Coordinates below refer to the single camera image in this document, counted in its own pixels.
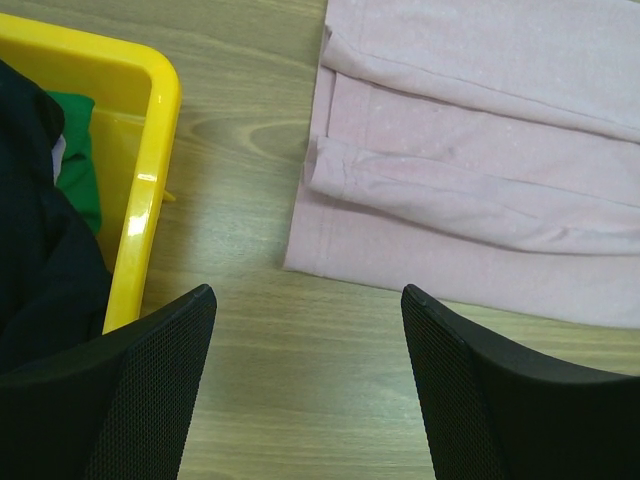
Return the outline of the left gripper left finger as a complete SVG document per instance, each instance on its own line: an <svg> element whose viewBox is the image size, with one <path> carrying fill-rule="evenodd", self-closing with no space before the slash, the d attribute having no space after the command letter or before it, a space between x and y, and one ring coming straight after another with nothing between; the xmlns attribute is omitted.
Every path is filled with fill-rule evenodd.
<svg viewBox="0 0 640 480"><path fill-rule="evenodd" d="M203 284L2 375L2 478L177 478L216 307Z"/></svg>

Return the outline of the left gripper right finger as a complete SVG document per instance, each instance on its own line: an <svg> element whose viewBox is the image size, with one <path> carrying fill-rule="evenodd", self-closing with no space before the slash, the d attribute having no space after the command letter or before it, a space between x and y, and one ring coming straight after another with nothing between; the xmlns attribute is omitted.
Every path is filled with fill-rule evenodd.
<svg viewBox="0 0 640 480"><path fill-rule="evenodd" d="M404 288L438 479L636 479L639 379L535 351Z"/></svg>

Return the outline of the pink printed t-shirt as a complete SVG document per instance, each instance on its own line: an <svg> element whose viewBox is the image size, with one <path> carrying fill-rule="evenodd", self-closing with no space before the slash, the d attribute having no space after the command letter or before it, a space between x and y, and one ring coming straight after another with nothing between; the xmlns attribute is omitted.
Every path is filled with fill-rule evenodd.
<svg viewBox="0 0 640 480"><path fill-rule="evenodd" d="M331 1L284 265L639 324L639 6Z"/></svg>

